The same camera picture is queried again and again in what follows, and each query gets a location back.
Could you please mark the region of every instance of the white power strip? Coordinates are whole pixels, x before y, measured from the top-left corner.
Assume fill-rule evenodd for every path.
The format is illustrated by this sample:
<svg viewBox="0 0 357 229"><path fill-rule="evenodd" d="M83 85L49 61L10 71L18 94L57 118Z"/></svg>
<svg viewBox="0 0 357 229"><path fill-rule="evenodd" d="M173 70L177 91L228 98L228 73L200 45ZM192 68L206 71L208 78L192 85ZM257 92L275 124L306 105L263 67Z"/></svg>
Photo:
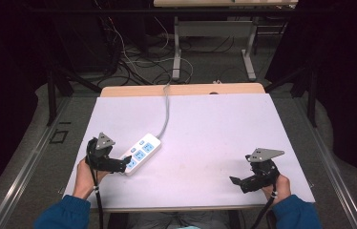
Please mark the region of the white power strip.
<svg viewBox="0 0 357 229"><path fill-rule="evenodd" d="M133 147L127 150L119 159L132 156L131 162L127 164L125 175L130 176L136 172L152 155L161 147L161 142L155 136L147 134Z"/></svg>

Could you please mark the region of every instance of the blue jacket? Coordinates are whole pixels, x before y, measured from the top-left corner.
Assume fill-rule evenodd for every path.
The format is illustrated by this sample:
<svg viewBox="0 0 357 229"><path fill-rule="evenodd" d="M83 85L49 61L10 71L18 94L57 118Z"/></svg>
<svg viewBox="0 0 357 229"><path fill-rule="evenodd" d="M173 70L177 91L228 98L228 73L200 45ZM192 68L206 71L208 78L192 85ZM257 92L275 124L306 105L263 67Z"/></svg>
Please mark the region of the blue jacket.
<svg viewBox="0 0 357 229"><path fill-rule="evenodd" d="M304 202L295 195L277 203L273 212L277 219L277 229L322 228L313 204ZM34 228L88 228L89 214L89 201L65 196L41 214L34 223Z"/></svg>

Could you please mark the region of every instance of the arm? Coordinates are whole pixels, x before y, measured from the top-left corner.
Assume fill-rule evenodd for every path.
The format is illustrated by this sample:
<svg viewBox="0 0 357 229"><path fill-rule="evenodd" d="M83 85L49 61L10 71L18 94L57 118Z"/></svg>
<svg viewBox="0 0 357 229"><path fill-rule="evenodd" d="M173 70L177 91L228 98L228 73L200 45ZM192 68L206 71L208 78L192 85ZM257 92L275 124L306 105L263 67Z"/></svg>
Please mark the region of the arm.
<svg viewBox="0 0 357 229"><path fill-rule="evenodd" d="M276 216L278 229L283 228L322 228L318 214L312 203L304 202L291 195L290 183L287 177L277 178L277 198L273 202L273 212ZM273 187L262 188L267 198L271 196Z"/></svg>
<svg viewBox="0 0 357 229"><path fill-rule="evenodd" d="M98 183L108 172L97 173ZM90 202L87 197L93 191L93 179L84 158L77 165L73 195L66 195L39 216L33 227L39 228L87 228L89 225Z"/></svg>

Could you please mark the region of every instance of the hand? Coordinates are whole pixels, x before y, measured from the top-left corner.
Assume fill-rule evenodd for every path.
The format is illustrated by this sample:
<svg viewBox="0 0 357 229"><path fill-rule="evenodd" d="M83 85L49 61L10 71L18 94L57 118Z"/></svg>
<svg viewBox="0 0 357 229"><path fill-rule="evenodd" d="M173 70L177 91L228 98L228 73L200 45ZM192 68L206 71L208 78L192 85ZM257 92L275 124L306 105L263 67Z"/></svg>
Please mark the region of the hand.
<svg viewBox="0 0 357 229"><path fill-rule="evenodd" d="M283 175L279 175L276 182L277 197L274 198L273 205L277 204L281 200L291 196L291 184L289 179ZM273 185L263 187L262 191L267 199L271 198L271 193L273 192Z"/></svg>
<svg viewBox="0 0 357 229"><path fill-rule="evenodd" d="M98 171L97 172L98 184L108 174L110 173L105 171ZM77 175L76 175L76 182L74 184L73 196L76 198L86 199L93 191L94 186L95 183L93 182L93 177L90 172L90 166L86 164L85 158L83 158L77 164Z"/></svg>

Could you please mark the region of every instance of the white table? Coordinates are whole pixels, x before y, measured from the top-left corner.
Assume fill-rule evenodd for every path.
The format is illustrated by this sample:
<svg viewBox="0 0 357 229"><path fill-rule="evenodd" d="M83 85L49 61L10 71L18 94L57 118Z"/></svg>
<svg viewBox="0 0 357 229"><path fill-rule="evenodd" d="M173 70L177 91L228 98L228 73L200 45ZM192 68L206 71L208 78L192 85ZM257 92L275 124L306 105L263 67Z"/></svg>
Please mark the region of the white table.
<svg viewBox="0 0 357 229"><path fill-rule="evenodd" d="M163 8L200 8L200 7L263 7L296 5L298 0L155 0L156 7ZM179 79L179 67L181 49L179 38L181 36L234 36L248 37L246 49L241 50L247 77L251 81L256 80L253 64L250 60L250 52L259 18L253 21L179 21L175 17L175 60L173 64L172 78Z"/></svg>
<svg viewBox="0 0 357 229"><path fill-rule="evenodd" d="M162 87L104 90L76 163L85 156L88 141L100 132L116 142L110 157L119 157L147 133L158 134L165 118ZM244 156L256 148L285 151L273 161L292 180L292 192L314 202L271 97L260 84L172 86L169 101L170 120L161 149L131 177L108 175L100 184L105 211L241 209L265 204L262 191L244 194L229 178L254 175ZM65 195L72 193L74 180L75 171ZM88 201L96 208L95 195Z"/></svg>

